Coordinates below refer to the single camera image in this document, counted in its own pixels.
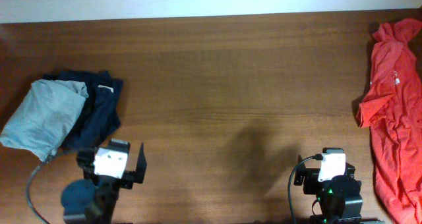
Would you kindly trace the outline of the light blue t-shirt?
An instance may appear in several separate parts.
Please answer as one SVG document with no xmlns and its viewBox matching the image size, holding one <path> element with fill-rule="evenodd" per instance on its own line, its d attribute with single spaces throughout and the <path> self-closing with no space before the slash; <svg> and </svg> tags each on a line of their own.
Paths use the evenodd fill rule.
<svg viewBox="0 0 422 224">
<path fill-rule="evenodd" d="M 89 98 L 84 82 L 40 79 L 7 121 L 1 143 L 28 150 L 41 161 L 55 155 Z"/>
</svg>

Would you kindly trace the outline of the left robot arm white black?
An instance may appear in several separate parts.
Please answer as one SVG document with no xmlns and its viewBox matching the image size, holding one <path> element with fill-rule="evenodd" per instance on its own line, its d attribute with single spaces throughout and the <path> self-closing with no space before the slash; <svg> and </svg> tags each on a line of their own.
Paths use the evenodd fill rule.
<svg viewBox="0 0 422 224">
<path fill-rule="evenodd" d="M 144 145 L 139 149 L 136 169 L 126 170 L 131 145 L 112 139 L 106 147 L 78 151 L 76 162 L 84 178 L 69 184 L 61 195 L 65 223 L 111 223 L 119 191 L 142 184 L 147 162 Z"/>
</svg>

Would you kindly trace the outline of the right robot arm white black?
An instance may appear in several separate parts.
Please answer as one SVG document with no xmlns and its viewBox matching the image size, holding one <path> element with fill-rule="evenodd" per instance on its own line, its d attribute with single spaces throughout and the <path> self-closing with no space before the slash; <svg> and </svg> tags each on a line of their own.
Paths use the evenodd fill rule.
<svg viewBox="0 0 422 224">
<path fill-rule="evenodd" d="M 321 208 L 320 214 L 309 217 L 311 224 L 359 223 L 363 199 L 360 195 L 361 181 L 355 180 L 355 167 L 346 163 L 343 175 L 329 181 L 318 181 L 319 168 L 307 168 L 305 162 L 319 160 L 320 154 L 303 159 L 297 158 L 297 165 L 291 173 L 289 185 L 302 186 L 303 193 L 315 196 L 315 204 Z"/>
</svg>

